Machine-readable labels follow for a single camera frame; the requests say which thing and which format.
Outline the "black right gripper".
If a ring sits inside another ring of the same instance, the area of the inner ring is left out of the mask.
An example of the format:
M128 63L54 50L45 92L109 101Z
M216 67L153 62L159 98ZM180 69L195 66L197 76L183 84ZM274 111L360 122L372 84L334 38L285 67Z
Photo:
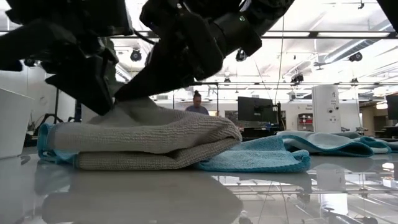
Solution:
M218 72L231 52L241 49L251 56L262 46L259 34L240 12L212 16L210 32L200 16L183 11L161 31L147 65L115 93L117 101L188 87Z

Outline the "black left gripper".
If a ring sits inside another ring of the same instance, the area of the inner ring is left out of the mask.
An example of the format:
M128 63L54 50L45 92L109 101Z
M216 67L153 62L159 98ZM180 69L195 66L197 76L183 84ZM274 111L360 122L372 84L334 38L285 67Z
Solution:
M113 107L106 76L118 62L104 29L82 21L34 19L1 36L1 70L20 72L22 61L39 61L62 90L99 115Z

